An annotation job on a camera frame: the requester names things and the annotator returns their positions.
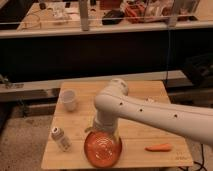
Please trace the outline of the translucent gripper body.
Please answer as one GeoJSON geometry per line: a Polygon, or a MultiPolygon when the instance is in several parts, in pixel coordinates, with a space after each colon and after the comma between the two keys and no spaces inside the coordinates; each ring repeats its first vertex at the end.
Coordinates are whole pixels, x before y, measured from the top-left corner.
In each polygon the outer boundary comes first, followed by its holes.
{"type": "Polygon", "coordinates": [[[121,139],[106,132],[91,131],[85,139],[85,154],[92,160],[117,160],[121,139]]]}

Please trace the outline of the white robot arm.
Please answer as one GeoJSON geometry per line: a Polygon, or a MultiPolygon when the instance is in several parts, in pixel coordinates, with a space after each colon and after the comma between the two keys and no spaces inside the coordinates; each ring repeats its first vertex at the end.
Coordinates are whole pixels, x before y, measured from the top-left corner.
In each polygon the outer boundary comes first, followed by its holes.
{"type": "Polygon", "coordinates": [[[95,96],[95,130],[113,134],[122,118],[213,147],[213,109],[150,102],[130,97],[128,92],[127,83],[116,78],[95,96]]]}

